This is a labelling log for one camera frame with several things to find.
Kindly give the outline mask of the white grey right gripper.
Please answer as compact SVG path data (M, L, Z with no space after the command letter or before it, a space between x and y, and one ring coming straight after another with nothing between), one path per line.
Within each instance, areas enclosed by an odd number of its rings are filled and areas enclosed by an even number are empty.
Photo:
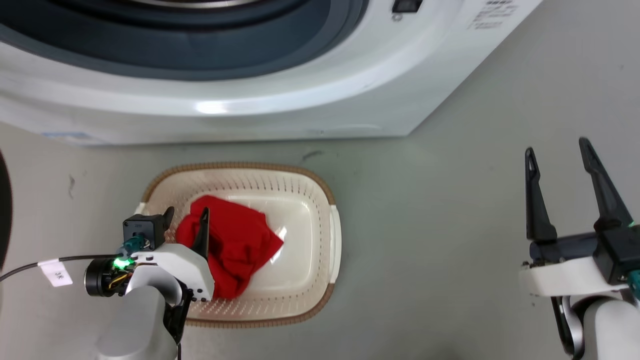
M594 146L587 137L579 138L583 167L590 175L599 218L594 230L631 228L634 220ZM590 296L629 288L627 281L609 284L594 260L598 244L594 232L566 235L557 239L540 187L540 169L534 149L525 151L526 238L531 262L518 272L519 284L538 297Z

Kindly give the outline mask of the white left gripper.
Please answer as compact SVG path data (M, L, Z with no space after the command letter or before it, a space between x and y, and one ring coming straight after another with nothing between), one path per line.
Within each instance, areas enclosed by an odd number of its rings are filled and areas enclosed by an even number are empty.
M162 231L172 225L175 208L169 206L162 215ZM138 251L131 276L131 290L151 286L167 303L180 303L192 291L195 301L211 301L215 281L207 262L210 253L210 209L204 207L192 246L165 243L154 251Z

